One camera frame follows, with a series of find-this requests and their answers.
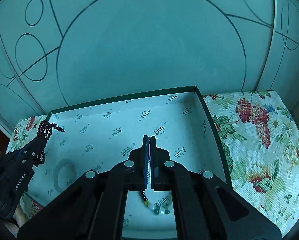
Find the floral tablecloth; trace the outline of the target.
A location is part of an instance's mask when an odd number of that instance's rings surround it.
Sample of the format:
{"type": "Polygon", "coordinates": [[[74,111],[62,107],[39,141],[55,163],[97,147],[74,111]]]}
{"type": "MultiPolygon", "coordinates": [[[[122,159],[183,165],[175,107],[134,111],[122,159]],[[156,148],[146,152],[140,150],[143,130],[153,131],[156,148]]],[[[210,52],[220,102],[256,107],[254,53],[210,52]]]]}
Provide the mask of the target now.
{"type": "Polygon", "coordinates": [[[299,130],[274,91],[205,95],[234,191],[286,235],[299,219],[299,130]]]}

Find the white jade bangle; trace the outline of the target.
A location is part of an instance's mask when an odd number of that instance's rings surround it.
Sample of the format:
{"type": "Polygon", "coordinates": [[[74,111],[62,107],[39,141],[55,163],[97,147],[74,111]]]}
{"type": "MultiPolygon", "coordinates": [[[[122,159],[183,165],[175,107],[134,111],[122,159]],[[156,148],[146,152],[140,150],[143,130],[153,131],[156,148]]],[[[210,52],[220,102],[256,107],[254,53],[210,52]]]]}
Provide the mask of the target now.
{"type": "Polygon", "coordinates": [[[53,185],[58,193],[62,193],[77,179],[77,170],[70,159],[60,160],[53,170],[53,185]]]}

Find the frosted glass wardrobe doors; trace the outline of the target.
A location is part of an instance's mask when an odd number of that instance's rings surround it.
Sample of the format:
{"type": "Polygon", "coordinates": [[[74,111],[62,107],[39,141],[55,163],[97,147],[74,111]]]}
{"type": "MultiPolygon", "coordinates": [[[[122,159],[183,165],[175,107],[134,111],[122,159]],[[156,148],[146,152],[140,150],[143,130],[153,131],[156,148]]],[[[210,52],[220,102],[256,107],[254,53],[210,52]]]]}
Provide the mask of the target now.
{"type": "Polygon", "coordinates": [[[53,109],[197,86],[299,102],[299,0],[0,0],[0,129],[53,109]]]}

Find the green shallow cardboard box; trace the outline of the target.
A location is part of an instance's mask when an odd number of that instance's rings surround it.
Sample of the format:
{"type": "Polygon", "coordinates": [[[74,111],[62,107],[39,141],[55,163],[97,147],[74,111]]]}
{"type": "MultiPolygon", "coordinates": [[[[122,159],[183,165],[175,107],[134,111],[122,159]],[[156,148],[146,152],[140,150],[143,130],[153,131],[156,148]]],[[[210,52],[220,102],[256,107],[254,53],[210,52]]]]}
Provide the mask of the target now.
{"type": "Polygon", "coordinates": [[[94,101],[51,111],[45,119],[62,128],[45,148],[46,161],[35,169],[21,207],[28,216],[61,193],[53,185],[53,170],[70,159],[77,179],[86,171],[107,172],[142,146],[143,136],[189,171],[211,171],[230,183],[222,143],[207,105],[197,87],[157,90],[94,101]]]}

